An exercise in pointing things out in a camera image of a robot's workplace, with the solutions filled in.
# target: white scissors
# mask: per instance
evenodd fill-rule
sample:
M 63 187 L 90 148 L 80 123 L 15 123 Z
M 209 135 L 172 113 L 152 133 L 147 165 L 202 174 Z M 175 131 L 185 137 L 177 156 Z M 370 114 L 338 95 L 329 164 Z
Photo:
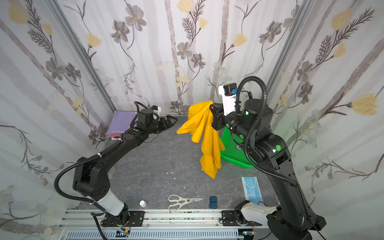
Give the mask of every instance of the white scissors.
M 169 205 L 168 210 L 171 212 L 175 212 L 175 211 L 179 210 L 185 204 L 188 204 L 191 202 L 197 202 L 200 200 L 203 200 L 203 198 L 183 198 L 183 197 L 180 197 L 179 195 L 172 194 L 168 197 L 168 201 L 169 202 L 175 202 L 175 203 Z

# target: green plastic tray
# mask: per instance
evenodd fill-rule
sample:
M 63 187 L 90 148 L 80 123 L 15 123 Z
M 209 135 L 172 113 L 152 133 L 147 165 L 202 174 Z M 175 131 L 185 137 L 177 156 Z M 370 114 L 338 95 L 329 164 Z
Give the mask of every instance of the green plastic tray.
M 238 142 L 242 143 L 243 140 L 236 135 L 233 135 L 233 138 Z M 253 167 L 249 161 L 246 159 L 244 152 L 238 145 L 233 141 L 231 137 L 231 132 L 228 128 L 224 129 L 223 135 L 221 136 L 221 141 L 225 146 L 225 150 L 221 151 L 221 159 L 233 163 L 237 166 L 250 168 Z

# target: yellow cloth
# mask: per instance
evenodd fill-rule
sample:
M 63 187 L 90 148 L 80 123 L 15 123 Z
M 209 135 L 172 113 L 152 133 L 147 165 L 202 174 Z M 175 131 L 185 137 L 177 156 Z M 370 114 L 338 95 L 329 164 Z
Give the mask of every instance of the yellow cloth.
M 213 129 L 212 122 L 214 116 L 209 109 L 212 101 L 194 104 L 189 108 L 188 121 L 178 130 L 178 134 L 190 132 L 193 142 L 200 142 L 204 132 L 201 151 L 203 156 L 200 159 L 201 166 L 206 174 L 211 178 L 216 177 L 217 170 L 221 168 L 220 150 L 224 151 L 223 142 L 218 136 L 218 131 Z

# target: white bottle cap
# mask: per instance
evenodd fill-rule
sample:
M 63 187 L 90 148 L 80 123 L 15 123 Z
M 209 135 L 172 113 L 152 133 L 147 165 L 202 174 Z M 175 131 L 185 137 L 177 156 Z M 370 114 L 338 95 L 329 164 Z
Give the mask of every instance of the white bottle cap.
M 144 200 L 141 200 L 139 204 L 140 204 L 140 207 L 145 207 L 147 205 L 147 203 Z

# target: gray marble tabletop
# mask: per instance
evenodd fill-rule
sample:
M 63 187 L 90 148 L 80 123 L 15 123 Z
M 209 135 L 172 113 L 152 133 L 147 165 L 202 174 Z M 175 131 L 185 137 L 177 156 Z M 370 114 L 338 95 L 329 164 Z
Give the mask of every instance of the gray marble tabletop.
M 168 196 L 204 198 L 185 205 L 188 209 L 208 209 L 209 197 L 217 196 L 217 208 L 234 208 L 245 200 L 241 177 L 256 176 L 263 201 L 268 206 L 278 205 L 277 197 L 265 174 L 254 168 L 242 168 L 221 160 L 222 167 L 212 179 L 201 169 L 200 143 L 191 140 L 191 134 L 176 131 L 187 121 L 179 117 L 178 123 L 160 133 L 151 143 L 143 143 L 126 154 L 111 169 L 111 189 L 130 209 L 140 209 L 144 200 L 148 209 L 167 209 Z M 156 135 L 152 134 L 147 141 Z M 79 209 L 89 204 L 81 203 Z

